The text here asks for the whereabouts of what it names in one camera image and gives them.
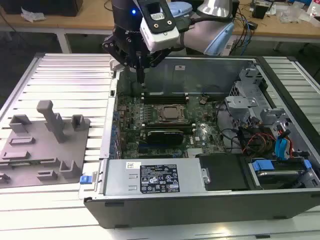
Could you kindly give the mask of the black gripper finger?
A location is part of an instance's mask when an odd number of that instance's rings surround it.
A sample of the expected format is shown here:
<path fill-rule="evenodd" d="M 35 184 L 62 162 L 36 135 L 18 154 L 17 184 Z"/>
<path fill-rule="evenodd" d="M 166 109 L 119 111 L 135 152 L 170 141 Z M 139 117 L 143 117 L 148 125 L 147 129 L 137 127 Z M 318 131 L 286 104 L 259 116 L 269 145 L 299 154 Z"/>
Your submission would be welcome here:
<path fill-rule="evenodd" d="M 145 50 L 140 56 L 140 83 L 143 84 L 145 81 L 145 71 L 149 68 L 156 67 L 162 60 L 164 60 L 172 52 L 171 48 L 151 53 Z"/>
<path fill-rule="evenodd" d="M 141 62 L 134 46 L 133 38 L 112 34 L 102 43 L 102 47 L 124 67 L 135 70 L 136 80 L 141 83 Z"/>

